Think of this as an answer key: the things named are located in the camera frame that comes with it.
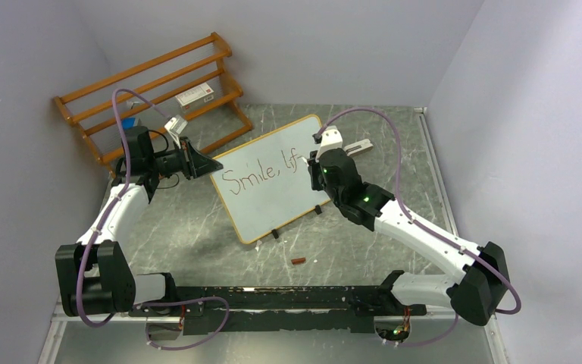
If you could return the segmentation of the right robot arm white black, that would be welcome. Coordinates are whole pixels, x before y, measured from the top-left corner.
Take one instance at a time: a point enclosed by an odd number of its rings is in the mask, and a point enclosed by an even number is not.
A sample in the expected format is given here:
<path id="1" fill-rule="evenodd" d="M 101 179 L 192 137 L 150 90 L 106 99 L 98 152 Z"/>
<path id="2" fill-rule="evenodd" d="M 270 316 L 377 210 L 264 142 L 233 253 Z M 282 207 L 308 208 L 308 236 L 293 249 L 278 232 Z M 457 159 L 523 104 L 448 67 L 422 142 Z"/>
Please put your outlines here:
<path id="1" fill-rule="evenodd" d="M 401 273 L 379 293 L 380 308 L 396 314 L 405 306 L 452 309 L 473 325 L 486 325 L 499 312 L 508 290 L 505 252 L 457 237 L 408 209 L 392 193 L 364 182 L 342 149 L 309 154 L 311 188 L 324 191 L 340 214 L 369 231 L 397 240 L 432 262 L 439 275 Z"/>

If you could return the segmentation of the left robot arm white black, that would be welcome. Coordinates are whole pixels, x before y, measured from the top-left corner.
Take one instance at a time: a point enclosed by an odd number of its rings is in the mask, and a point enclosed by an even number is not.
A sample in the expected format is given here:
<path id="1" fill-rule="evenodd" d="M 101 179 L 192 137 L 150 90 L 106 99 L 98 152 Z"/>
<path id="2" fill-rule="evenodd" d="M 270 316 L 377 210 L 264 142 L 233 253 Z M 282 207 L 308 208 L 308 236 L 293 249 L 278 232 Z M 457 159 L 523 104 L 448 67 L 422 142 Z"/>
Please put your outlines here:
<path id="1" fill-rule="evenodd" d="M 129 312 L 144 303 L 160 315 L 170 315 L 179 306 L 172 275 L 133 274 L 121 244 L 152 201 L 161 177 L 182 174 L 192 180 L 224 166 L 186 137 L 173 149 L 156 152 L 149 134 L 144 126 L 125 130 L 127 147 L 105 207 L 76 243 L 60 246 L 55 254 L 61 304 L 70 317 Z"/>

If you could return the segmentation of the yellow framed whiteboard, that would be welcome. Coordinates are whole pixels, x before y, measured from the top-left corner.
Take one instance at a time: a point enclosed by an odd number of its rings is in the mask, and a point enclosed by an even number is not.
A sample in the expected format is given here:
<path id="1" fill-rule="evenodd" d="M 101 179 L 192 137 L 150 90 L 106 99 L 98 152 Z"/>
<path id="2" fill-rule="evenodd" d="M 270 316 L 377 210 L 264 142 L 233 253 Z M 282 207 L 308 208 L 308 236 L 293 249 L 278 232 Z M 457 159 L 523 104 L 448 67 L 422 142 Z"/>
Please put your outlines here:
<path id="1" fill-rule="evenodd" d="M 216 157 L 223 167 L 211 181 L 241 243 L 254 243 L 329 201 L 311 188 L 303 161 L 317 148 L 312 135 L 321 126 L 317 115 L 307 115 Z"/>

